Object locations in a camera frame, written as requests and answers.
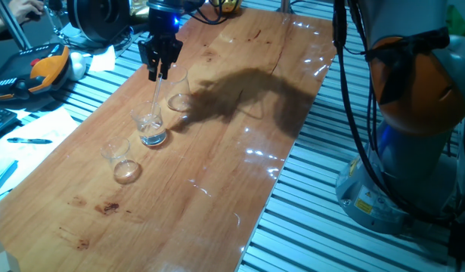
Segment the person's bare hand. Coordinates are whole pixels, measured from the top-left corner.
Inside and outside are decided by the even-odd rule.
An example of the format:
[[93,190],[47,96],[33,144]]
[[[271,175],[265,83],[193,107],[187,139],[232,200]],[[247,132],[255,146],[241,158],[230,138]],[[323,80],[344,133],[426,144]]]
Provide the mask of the person's bare hand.
[[44,2],[39,0],[11,0],[8,4],[18,23],[38,20],[44,11]]

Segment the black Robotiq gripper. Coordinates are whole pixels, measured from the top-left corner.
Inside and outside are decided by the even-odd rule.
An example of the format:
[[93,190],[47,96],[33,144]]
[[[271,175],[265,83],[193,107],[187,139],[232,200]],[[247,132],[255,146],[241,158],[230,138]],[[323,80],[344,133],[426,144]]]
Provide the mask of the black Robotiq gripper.
[[177,40],[179,15],[167,11],[150,9],[148,14],[149,36],[138,43],[141,60],[147,65],[148,78],[157,80],[158,65],[161,62],[162,79],[168,79],[172,63],[178,59],[183,42]]

